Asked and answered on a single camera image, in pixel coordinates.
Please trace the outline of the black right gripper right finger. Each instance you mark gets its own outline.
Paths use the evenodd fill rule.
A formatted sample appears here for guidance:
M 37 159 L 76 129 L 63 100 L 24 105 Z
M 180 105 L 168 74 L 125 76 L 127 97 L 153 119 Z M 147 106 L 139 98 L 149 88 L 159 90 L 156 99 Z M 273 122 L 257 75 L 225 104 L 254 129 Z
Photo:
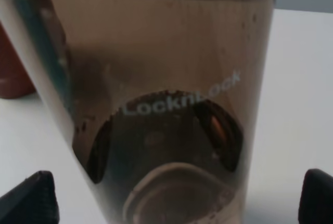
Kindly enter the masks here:
M 332 176 L 320 169 L 309 169 L 300 197 L 299 223 L 332 224 Z

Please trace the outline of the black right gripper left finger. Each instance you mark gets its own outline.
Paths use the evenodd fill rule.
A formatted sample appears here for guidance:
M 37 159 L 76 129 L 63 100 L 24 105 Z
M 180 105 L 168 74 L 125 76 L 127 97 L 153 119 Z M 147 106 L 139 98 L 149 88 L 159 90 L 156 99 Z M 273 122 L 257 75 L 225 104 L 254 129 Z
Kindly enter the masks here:
M 54 177 L 41 170 L 1 196 L 1 223 L 59 223 Z

